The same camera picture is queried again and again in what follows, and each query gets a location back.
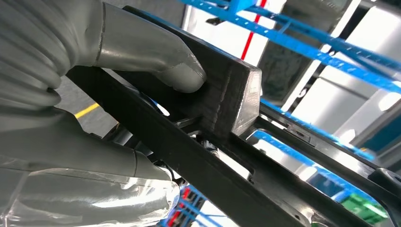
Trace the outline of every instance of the blue shelf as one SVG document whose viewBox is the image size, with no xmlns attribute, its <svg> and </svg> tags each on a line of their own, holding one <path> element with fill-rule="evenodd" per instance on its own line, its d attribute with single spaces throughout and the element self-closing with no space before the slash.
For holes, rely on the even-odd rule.
<svg viewBox="0 0 401 227">
<path fill-rule="evenodd" d="M 305 57 L 308 57 L 313 60 L 319 60 L 322 64 L 339 69 L 349 75 L 352 75 L 360 80 L 365 81 L 366 83 L 374 85 L 378 88 L 382 88 L 391 92 L 397 92 L 401 94 L 401 87 L 400 87 L 401 83 L 392 79 L 389 75 L 384 73 L 381 68 L 377 67 L 378 65 L 380 65 L 394 72 L 400 72 L 401 63 L 399 62 L 396 62 L 379 54 L 375 54 L 368 50 L 356 47 L 354 45 L 348 44 L 342 39 L 331 37 L 329 34 L 320 31 L 318 29 L 315 29 L 309 25 L 303 24 L 299 21 L 296 21 L 281 14 L 272 13 L 261 7 L 251 6 L 246 10 L 259 14 L 263 17 L 272 19 L 284 25 L 284 27 L 279 31 L 276 31 L 274 29 L 268 29 L 250 20 L 240 17 L 235 13 L 232 13 L 230 10 L 225 10 L 224 8 L 218 7 L 214 4 L 217 3 L 219 5 L 225 5 L 228 6 L 228 9 L 230 9 L 230 4 L 233 1 L 239 1 L 239 0 L 231 0 L 231 2 L 223 0 L 209 0 L 209 1 L 181 0 L 181 1 L 186 4 L 192 5 L 196 8 L 202 9 L 210 14 L 216 15 L 222 20 L 229 21 L 238 26 L 246 28 L 254 33 L 260 34 L 268 38 L 270 41 L 282 45 Z M 301 32 L 307 36 L 319 40 L 322 43 L 329 44 L 332 46 L 334 50 L 343 53 L 344 55 L 348 56 L 349 58 L 353 59 L 357 63 L 364 66 L 364 68 L 353 65 L 344 60 L 332 57 L 327 53 L 324 53 L 291 36 L 288 36 L 284 34 L 284 31 L 286 29 L 292 29 Z"/>
</svg>

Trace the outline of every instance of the ceiling light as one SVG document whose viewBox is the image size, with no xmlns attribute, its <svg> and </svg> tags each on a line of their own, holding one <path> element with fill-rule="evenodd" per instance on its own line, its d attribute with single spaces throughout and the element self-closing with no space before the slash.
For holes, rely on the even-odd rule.
<svg viewBox="0 0 401 227">
<path fill-rule="evenodd" d="M 311 176 L 317 172 L 317 169 L 313 166 L 308 166 L 304 171 L 299 174 L 299 178 L 303 181 L 307 181 Z"/>
<path fill-rule="evenodd" d="M 401 99 L 400 94 L 395 92 L 388 93 L 386 94 L 386 96 L 382 98 L 382 100 L 380 100 L 379 109 L 381 111 L 386 111 L 390 109 L 394 104 L 396 104 L 400 99 Z"/>
<path fill-rule="evenodd" d="M 351 142 L 351 140 L 353 140 L 355 138 L 355 136 L 356 136 L 355 130 L 354 129 L 350 129 L 350 130 L 346 131 L 345 133 L 343 133 L 339 137 L 339 141 L 341 143 L 348 144 L 349 142 Z"/>
</svg>

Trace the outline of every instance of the fluorescent light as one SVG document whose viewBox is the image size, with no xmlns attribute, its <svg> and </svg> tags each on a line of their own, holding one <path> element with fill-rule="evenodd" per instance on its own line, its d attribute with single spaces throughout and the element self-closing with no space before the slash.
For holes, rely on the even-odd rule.
<svg viewBox="0 0 401 227">
<path fill-rule="evenodd" d="M 159 103 L 157 103 L 156 106 L 164 114 L 164 116 L 170 116 L 170 113 L 164 107 L 162 107 Z"/>
<path fill-rule="evenodd" d="M 276 162 L 280 162 L 286 155 L 280 149 L 269 144 L 268 142 L 266 142 L 264 140 L 259 140 L 254 145 L 254 147 L 257 148 L 258 150 L 261 150 L 265 155 L 269 156 L 271 159 L 273 159 Z"/>
<path fill-rule="evenodd" d="M 401 94 L 398 94 L 396 92 L 390 92 L 386 96 L 384 96 L 382 100 L 380 100 L 379 109 L 381 111 L 386 111 L 390 109 L 394 104 L 396 104 L 400 99 L 401 99 Z"/>
<path fill-rule="evenodd" d="M 339 137 L 339 141 L 341 143 L 348 144 L 349 142 L 351 142 L 351 140 L 353 140 L 355 138 L 355 136 L 356 136 L 355 130 L 354 129 L 350 129 L 350 130 L 346 131 L 345 133 L 343 133 Z"/>
<path fill-rule="evenodd" d="M 311 176 L 317 172 L 317 169 L 313 166 L 308 166 L 304 171 L 299 174 L 299 179 L 307 181 Z"/>
</svg>

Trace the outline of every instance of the gray panel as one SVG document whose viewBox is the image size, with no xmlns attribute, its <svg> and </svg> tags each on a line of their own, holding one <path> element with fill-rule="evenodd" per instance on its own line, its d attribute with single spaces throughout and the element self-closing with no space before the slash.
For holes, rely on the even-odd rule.
<svg viewBox="0 0 401 227">
<path fill-rule="evenodd" d="M 282 14 L 331 33 L 351 2 L 351 0 L 288 0 Z M 285 33 L 316 48 L 321 47 L 320 42 L 300 33 L 289 29 Z M 283 105 L 311 63 L 312 60 L 307 57 L 268 42 L 258 64 L 263 71 L 263 97 Z"/>
</svg>

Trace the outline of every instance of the black metal frame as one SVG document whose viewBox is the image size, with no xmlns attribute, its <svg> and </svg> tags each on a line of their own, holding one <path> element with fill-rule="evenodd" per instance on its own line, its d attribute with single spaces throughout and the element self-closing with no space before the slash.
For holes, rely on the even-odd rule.
<svg viewBox="0 0 401 227">
<path fill-rule="evenodd" d="M 208 76 L 212 75 L 212 83 L 226 71 L 230 72 L 231 80 L 237 79 L 238 83 L 241 83 L 241 78 L 249 76 L 253 71 L 249 65 L 219 52 L 178 28 L 137 9 L 126 8 L 126 10 L 181 37 L 198 57 Z M 220 109 L 220 112 L 227 114 L 228 120 L 224 119 L 224 121 L 217 121 L 214 124 L 209 123 L 210 118 L 206 117 L 207 111 L 213 110 L 213 108 L 208 109 L 207 107 L 208 99 L 211 103 L 213 102 L 213 96 L 208 96 L 213 91 L 208 88 L 211 86 L 208 84 L 210 82 L 199 92 L 185 95 L 173 91 L 147 73 L 120 71 L 117 73 L 139 91 L 160 102 L 171 111 L 170 113 L 174 114 L 170 118 L 162 116 L 137 94 L 131 92 L 129 87 L 121 84 L 100 68 L 74 67 L 67 76 L 149 147 L 159 159 L 193 184 L 240 226 L 300 227 L 310 226 L 311 221 L 333 227 L 369 226 L 340 204 L 332 201 L 248 144 L 244 138 L 256 128 L 268 130 L 275 138 L 305 155 L 311 155 L 316 162 L 324 163 L 323 166 L 327 164 L 329 170 L 374 196 L 388 210 L 392 210 L 395 216 L 400 212 L 400 194 L 396 196 L 396 191 L 389 192 L 366 177 L 357 175 L 322 155 L 320 151 L 324 148 L 337 149 L 338 152 L 350 152 L 320 135 L 315 135 L 314 132 L 310 133 L 317 138 L 318 144 L 320 144 L 316 147 L 288 132 L 274 128 L 268 121 L 257 118 L 249 130 L 237 136 L 230 132 L 233 126 L 228 121 L 232 118 L 230 105 L 227 107 L 223 105 L 223 110 Z M 291 122 L 265 106 L 262 106 L 261 111 L 272 119 L 296 126 L 295 122 Z M 188 136 L 188 133 L 193 132 L 202 133 L 205 139 L 248 169 L 252 175 L 251 178 L 242 178 L 214 155 L 207 152 Z M 373 170 L 377 169 L 377 166 L 363 161 L 359 157 L 355 158 Z"/>
</svg>

